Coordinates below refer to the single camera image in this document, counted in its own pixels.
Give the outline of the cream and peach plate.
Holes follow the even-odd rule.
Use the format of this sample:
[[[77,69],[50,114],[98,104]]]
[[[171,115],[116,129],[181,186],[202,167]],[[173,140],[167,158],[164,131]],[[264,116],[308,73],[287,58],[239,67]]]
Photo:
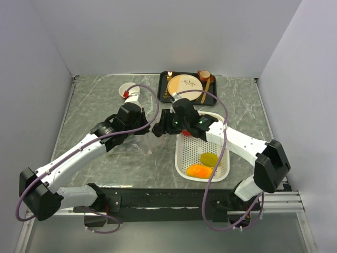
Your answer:
[[[201,91],[203,90],[201,81],[198,78],[187,74],[181,74],[172,77],[167,86],[170,95],[182,91],[196,90],[195,92],[186,92],[180,94],[182,98],[189,99],[190,101],[197,100],[202,93]]]

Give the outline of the orange mango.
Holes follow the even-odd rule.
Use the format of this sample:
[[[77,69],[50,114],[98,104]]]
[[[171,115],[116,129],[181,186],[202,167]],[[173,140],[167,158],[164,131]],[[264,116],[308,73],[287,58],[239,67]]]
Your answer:
[[[187,168],[186,175],[199,179],[209,179],[213,173],[213,168],[202,164],[194,164]]]

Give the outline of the white plastic basket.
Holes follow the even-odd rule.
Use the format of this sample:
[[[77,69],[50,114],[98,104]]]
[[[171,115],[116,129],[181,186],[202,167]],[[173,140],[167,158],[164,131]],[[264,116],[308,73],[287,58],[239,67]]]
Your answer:
[[[187,174],[188,167],[201,164],[200,158],[204,153],[213,153],[219,156],[222,151],[222,146],[214,143],[205,142],[201,139],[179,134],[176,137],[175,149],[175,167],[179,175],[185,179],[208,182],[208,179],[201,179],[189,176]],[[212,182],[220,182],[224,180],[230,172],[230,155],[229,150],[226,150],[222,156],[221,162],[215,172]]]

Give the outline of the gold fork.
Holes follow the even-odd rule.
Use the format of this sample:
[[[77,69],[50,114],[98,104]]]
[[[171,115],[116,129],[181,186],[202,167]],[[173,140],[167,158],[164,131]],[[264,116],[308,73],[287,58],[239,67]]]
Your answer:
[[[169,97],[168,87],[169,87],[169,82],[172,79],[172,76],[173,76],[173,72],[172,71],[168,71],[167,72],[167,76],[166,76],[166,80],[167,80],[166,90],[165,90],[164,95],[163,95],[164,99],[167,99]]]

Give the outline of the yellow-green mango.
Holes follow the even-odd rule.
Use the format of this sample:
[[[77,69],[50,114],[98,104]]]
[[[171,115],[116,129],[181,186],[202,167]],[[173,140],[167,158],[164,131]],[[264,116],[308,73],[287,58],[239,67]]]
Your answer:
[[[218,160],[218,156],[210,152],[203,153],[200,156],[200,163],[211,168],[216,166]]]

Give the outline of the aluminium rail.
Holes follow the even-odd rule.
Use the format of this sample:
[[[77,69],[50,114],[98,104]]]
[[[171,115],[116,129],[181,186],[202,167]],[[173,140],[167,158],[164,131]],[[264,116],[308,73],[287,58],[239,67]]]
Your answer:
[[[276,192],[274,194],[264,194],[263,213],[299,213],[305,212],[300,194],[293,192]],[[64,208],[58,210],[53,215],[71,215],[75,213],[74,208]],[[229,211],[230,215],[244,214],[244,211]]]

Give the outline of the red strawberry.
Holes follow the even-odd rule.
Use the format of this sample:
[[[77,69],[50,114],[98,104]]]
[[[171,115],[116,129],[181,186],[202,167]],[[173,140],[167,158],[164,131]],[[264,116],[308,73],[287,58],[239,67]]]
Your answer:
[[[188,131],[186,131],[186,130],[183,130],[182,132],[181,132],[183,135],[186,135],[186,136],[190,136],[191,134],[188,132]]]

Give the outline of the small brown cup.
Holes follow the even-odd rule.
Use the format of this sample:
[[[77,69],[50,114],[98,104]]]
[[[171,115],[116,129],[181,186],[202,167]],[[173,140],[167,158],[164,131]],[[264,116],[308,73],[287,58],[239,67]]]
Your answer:
[[[199,75],[199,79],[201,82],[207,82],[211,77],[210,72],[207,70],[201,70],[201,71],[198,71],[197,73]]]

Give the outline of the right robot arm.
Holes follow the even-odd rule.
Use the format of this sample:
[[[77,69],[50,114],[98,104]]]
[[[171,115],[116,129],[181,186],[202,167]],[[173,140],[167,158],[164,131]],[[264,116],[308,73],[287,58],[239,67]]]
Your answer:
[[[182,131],[218,144],[254,167],[254,173],[241,181],[230,197],[231,206],[236,210],[244,209],[249,200],[259,193],[274,193],[290,171],[290,163],[279,141],[266,142],[243,134],[227,126],[214,114],[197,111],[188,99],[179,99],[170,109],[163,109],[160,121],[152,128],[157,137]]]

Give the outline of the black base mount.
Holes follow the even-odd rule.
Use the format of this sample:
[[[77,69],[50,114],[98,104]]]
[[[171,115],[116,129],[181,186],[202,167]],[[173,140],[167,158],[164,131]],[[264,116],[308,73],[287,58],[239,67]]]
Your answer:
[[[230,211],[246,212],[253,200],[242,201],[232,190],[91,187],[98,198],[89,208],[124,222],[202,220],[226,222]]]

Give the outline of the white and brown bowl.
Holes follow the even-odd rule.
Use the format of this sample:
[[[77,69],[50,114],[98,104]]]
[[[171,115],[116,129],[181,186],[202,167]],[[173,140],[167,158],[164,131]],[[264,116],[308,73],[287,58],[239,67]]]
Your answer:
[[[125,91],[130,88],[132,85],[135,85],[135,83],[133,82],[127,82],[127,83],[124,83],[120,86],[119,90],[118,90],[118,93],[119,95],[122,97],[122,98],[125,98],[124,97],[124,93]],[[133,95],[133,94],[136,94],[136,93],[140,93],[140,87],[139,86],[135,86],[131,89],[129,89],[128,91],[128,94],[129,96]]]

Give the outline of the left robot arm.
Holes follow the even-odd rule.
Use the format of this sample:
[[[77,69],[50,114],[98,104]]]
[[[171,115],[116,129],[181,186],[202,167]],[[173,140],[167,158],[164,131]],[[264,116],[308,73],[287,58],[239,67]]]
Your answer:
[[[85,186],[66,193],[62,184],[86,164],[122,144],[130,135],[143,135],[149,131],[144,109],[134,103],[125,103],[116,114],[96,124],[84,139],[54,161],[36,171],[25,168],[19,175],[20,201],[39,221],[72,204],[100,211],[105,199],[95,189]]]

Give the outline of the gold spoon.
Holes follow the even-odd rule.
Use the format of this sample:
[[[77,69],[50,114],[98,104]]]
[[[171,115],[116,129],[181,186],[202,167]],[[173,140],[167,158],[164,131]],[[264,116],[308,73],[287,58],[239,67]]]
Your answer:
[[[209,90],[210,85],[215,81],[215,76],[210,75],[210,77],[202,77],[201,75],[199,76],[199,79],[201,82],[205,82],[206,83],[206,87],[205,87],[205,91]],[[203,93],[203,95],[201,96],[201,101],[200,103],[203,104],[205,102],[206,99],[206,94]]]

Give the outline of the gold knife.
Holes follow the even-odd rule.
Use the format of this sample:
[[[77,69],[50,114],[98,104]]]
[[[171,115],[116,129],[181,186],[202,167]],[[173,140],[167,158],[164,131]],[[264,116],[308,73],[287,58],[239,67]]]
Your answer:
[[[205,90],[204,90],[205,92],[203,93],[202,98],[201,98],[201,104],[203,104],[205,102],[206,92],[208,92],[209,87],[210,87],[210,81],[211,81],[211,78],[209,77],[208,80],[207,80],[207,83],[206,83]]]

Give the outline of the clear zip top bag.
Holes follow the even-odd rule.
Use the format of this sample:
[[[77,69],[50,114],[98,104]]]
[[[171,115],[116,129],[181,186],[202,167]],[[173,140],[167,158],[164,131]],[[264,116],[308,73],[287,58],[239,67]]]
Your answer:
[[[121,145],[114,147],[111,154],[140,153],[151,155],[155,148],[161,146],[165,141],[165,136],[156,137],[151,131],[145,135],[130,135]]]

